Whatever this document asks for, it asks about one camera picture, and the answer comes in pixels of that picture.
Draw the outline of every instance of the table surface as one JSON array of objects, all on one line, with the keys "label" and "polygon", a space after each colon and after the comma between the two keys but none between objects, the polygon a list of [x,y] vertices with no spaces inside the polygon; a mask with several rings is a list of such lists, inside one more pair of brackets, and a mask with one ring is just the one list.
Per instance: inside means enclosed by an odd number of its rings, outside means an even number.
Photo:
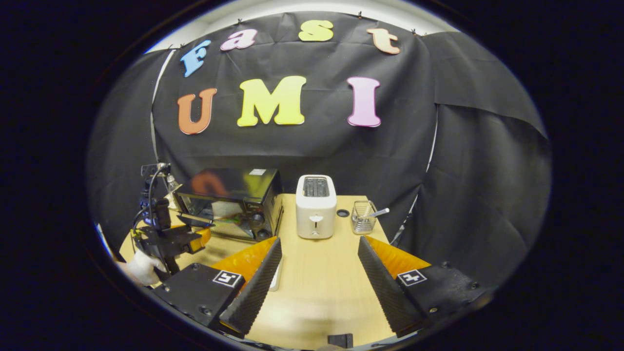
[{"label": "table surface", "polygon": [[[327,345],[328,335],[353,334],[353,345],[369,344],[394,333],[362,263],[358,258],[361,235],[351,231],[351,216],[338,217],[328,239],[304,239],[296,232],[294,194],[282,194],[284,214],[278,237],[282,245],[282,271],[276,291],[269,291],[246,339],[284,348],[314,350]],[[338,209],[351,213],[356,200],[365,196],[338,196]],[[172,215],[172,225],[181,222]],[[372,233],[388,242],[377,223]],[[197,262],[212,265],[252,245],[249,240],[213,233],[205,249],[176,260],[180,269]],[[120,254],[133,257],[130,235]]]}]

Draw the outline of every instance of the wire basket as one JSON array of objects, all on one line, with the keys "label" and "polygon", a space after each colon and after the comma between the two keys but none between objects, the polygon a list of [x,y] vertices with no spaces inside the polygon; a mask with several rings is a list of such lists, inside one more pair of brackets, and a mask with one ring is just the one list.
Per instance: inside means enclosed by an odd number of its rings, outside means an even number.
[{"label": "wire basket", "polygon": [[377,218],[366,217],[377,212],[372,201],[356,201],[351,213],[351,228],[355,234],[370,234],[375,227]]}]

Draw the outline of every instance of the foam letter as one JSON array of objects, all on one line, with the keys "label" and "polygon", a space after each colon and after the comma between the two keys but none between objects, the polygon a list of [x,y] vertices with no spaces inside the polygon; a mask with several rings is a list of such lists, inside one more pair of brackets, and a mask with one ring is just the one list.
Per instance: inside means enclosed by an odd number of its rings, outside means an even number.
[{"label": "foam letter", "polygon": [[334,32],[330,29],[334,25],[329,21],[319,21],[316,19],[305,21],[301,24],[301,32],[299,39],[302,41],[328,41],[334,36]]},{"label": "foam letter", "polygon": [[184,95],[178,99],[178,125],[184,134],[198,134],[208,127],[212,114],[212,97],[216,93],[215,88],[202,90],[199,93],[202,99],[202,116],[197,122],[191,122],[191,103],[195,100],[195,95]]},{"label": "foam letter", "polygon": [[222,51],[229,51],[234,48],[236,49],[244,49],[246,47],[250,47],[255,42],[253,38],[256,37],[258,31],[255,29],[245,29],[240,32],[236,32],[228,37],[228,41],[221,44]]},{"label": "foam letter", "polygon": [[347,82],[353,88],[353,113],[347,121],[352,126],[377,127],[381,120],[375,114],[375,88],[379,82],[365,77],[351,77]]},{"label": "foam letter", "polygon": [[206,47],[210,45],[210,41],[206,40],[203,43],[195,46],[191,51],[187,52],[182,56],[180,61],[184,62],[184,67],[187,71],[184,73],[185,77],[190,76],[193,72],[195,72],[199,67],[202,66],[203,59],[206,56]]},{"label": "foam letter", "polygon": [[383,28],[371,28],[366,30],[367,33],[371,33],[373,35],[373,43],[375,46],[382,50],[383,52],[387,52],[388,54],[396,55],[401,50],[398,47],[392,46],[390,44],[390,40],[399,40],[396,36],[388,33],[387,29]]},{"label": "foam letter", "polygon": [[240,127],[250,127],[258,124],[258,118],[253,112],[254,106],[262,119],[262,123],[271,121],[275,109],[280,110],[275,116],[276,124],[302,124],[304,117],[301,114],[300,100],[301,87],[306,83],[305,77],[284,77],[271,94],[262,79],[251,79],[242,82],[243,111],[236,122]]}]

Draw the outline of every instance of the bolt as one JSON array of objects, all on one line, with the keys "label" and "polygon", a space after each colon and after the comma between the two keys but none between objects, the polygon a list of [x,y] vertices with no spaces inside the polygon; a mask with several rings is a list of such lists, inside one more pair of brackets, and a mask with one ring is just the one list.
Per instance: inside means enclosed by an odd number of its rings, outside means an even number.
[{"label": "bolt", "polygon": [[206,306],[199,306],[199,312],[205,315],[212,315],[212,311]]}]

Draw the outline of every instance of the white glove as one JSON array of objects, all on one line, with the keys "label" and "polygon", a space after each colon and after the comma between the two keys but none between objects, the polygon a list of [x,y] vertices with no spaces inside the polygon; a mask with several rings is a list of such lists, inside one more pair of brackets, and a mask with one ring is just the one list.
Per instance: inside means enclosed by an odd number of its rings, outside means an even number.
[{"label": "white glove", "polygon": [[127,265],[128,271],[136,277],[143,285],[151,285],[159,282],[154,267],[162,272],[166,272],[162,262],[152,256],[146,255],[143,251],[137,250],[134,258]]}]

